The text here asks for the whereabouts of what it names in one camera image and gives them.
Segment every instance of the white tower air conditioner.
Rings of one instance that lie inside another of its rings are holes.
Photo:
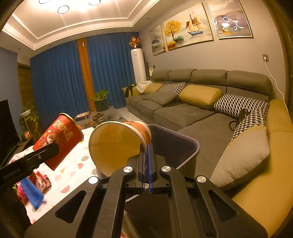
[[[142,49],[131,50],[131,59],[133,64],[133,71],[135,77],[135,83],[147,80],[147,75],[144,67],[144,57]]]

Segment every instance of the blue curtain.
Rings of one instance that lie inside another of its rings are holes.
[[[89,111],[76,41],[46,50],[30,60],[34,98],[47,129],[59,113],[75,117]]]
[[[109,91],[116,109],[125,107],[122,88],[135,83],[129,41],[138,32],[110,33],[87,37],[88,57],[94,90]]]

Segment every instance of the power outlet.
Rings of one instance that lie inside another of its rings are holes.
[[[269,61],[269,56],[268,56],[268,55],[264,55],[264,54],[263,54],[263,61],[266,61],[266,62],[268,62],[268,61]]]

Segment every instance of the white cable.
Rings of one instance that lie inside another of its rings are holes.
[[[267,60],[266,60],[266,59],[267,59],[267,58],[264,57],[265,65],[266,65],[266,67],[267,67],[267,69],[268,69],[268,71],[269,71],[271,77],[272,77],[273,80],[275,81],[275,84],[276,84],[276,87],[277,87],[278,91],[282,94],[282,96],[283,96],[283,102],[284,102],[284,104],[285,104],[285,107],[287,108],[286,103],[285,103],[285,99],[284,99],[284,94],[283,94],[283,93],[280,91],[280,89],[278,88],[277,82],[276,82],[275,78],[272,76],[272,74],[271,74],[271,72],[270,72],[270,69],[269,69],[269,67],[268,67],[268,65],[267,65]]]

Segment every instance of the coffee table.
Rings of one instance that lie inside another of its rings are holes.
[[[108,110],[104,111],[104,112],[100,112],[100,114],[102,114],[102,116],[94,121],[94,124],[89,126],[89,122],[91,122],[93,120],[93,118],[96,117],[98,113],[97,112],[91,112],[90,113],[90,117],[88,119],[82,120],[82,121],[78,121],[76,122],[78,125],[80,125],[82,127],[82,129],[86,129],[89,127],[93,127],[96,128],[98,125],[100,125],[103,122],[107,122],[107,121],[120,121],[120,122],[125,122],[127,121],[120,113],[117,109],[115,109],[113,106],[109,107]]]

